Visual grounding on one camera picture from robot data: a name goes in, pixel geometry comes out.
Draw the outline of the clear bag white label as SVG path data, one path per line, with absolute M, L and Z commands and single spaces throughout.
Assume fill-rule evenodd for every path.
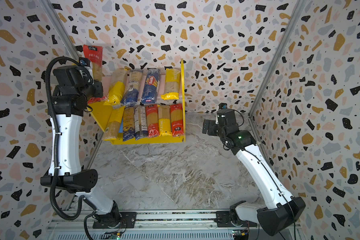
M 134 113 L 135 120 L 135 139 L 140 140 L 148 137 L 148 126 L 146 109 L 143 106 L 136 107 Z

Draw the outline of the yellow Pastatime bag tall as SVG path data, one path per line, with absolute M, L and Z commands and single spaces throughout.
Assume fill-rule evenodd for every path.
M 172 136 L 169 106 L 158 106 L 160 136 Z

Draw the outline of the blue-top spaghetti bag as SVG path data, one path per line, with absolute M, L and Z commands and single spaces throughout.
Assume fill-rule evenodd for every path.
M 122 98 L 121 105 L 126 107 L 135 106 L 138 103 L 140 83 L 143 77 L 143 70 L 133 70 L 130 73 L 126 92 Z

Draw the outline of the blue Barilla spaghetti bag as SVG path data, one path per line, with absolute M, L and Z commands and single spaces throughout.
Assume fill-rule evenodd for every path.
M 156 104 L 158 88 L 160 86 L 161 69 L 148 69 L 147 77 L 144 82 L 143 94 L 141 103 Z

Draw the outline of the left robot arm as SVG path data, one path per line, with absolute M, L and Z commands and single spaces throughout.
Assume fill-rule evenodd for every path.
M 55 213 L 64 220 L 77 219 L 86 203 L 92 217 L 103 228 L 121 225 L 122 216 L 115 201 L 98 186 L 98 172 L 83 170 L 79 158 L 79 132 L 88 100 L 103 96 L 101 82 L 95 81 L 85 67 L 65 66 L 46 70 L 48 114 L 53 127 L 53 153 L 49 172 L 41 185 L 50 188 L 50 202 Z M 68 215 L 60 208 L 56 190 L 66 190 L 78 199 L 77 212 Z

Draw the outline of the clear spaghetti bag Chinese text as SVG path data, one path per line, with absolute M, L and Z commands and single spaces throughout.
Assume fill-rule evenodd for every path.
M 135 137 L 135 108 L 125 108 L 123 115 L 123 142 L 131 140 Z

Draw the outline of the red spaghetti bag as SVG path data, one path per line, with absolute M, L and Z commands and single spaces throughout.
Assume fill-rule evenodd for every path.
M 103 88 L 103 47 L 83 45 L 84 56 L 90 63 L 91 73 L 95 81 L 96 93 L 90 100 L 89 104 L 102 102 L 106 99 Z
M 173 137 L 184 135 L 183 105 L 175 104 L 170 106 L 171 131 Z
M 146 107 L 146 117 L 148 126 L 148 137 L 154 138 L 160 135 L 158 105 L 150 105 Z

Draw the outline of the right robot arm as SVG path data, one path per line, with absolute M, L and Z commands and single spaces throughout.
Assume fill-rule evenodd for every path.
M 250 223 L 256 223 L 269 236 L 295 226 L 306 204 L 292 193 L 276 177 L 261 154 L 260 146 L 247 130 L 240 130 L 235 110 L 220 109 L 215 120 L 204 120 L 203 134 L 220 138 L 226 151 L 231 151 L 245 166 L 265 201 L 264 205 L 240 201 L 230 207 L 228 215 L 217 215 L 217 223 L 246 227 L 235 232 L 241 239 L 249 234 Z

